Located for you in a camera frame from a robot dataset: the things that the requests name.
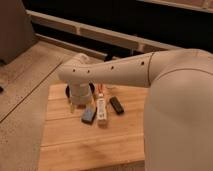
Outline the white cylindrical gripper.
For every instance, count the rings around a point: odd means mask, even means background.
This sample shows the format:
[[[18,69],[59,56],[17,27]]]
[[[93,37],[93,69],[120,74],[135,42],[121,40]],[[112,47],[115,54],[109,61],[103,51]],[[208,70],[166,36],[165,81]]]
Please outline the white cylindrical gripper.
[[[70,84],[70,100],[74,105],[86,105],[91,102],[92,93],[88,84]],[[70,103],[70,113],[74,112],[74,105]]]

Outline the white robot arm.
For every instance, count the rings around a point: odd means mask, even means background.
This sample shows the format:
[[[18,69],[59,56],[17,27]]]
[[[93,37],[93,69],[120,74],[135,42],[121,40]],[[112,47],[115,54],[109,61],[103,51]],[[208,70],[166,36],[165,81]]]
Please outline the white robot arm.
[[[77,54],[59,78],[77,104],[89,99],[91,83],[147,87],[146,171],[213,171],[212,53],[178,49],[96,64]]]

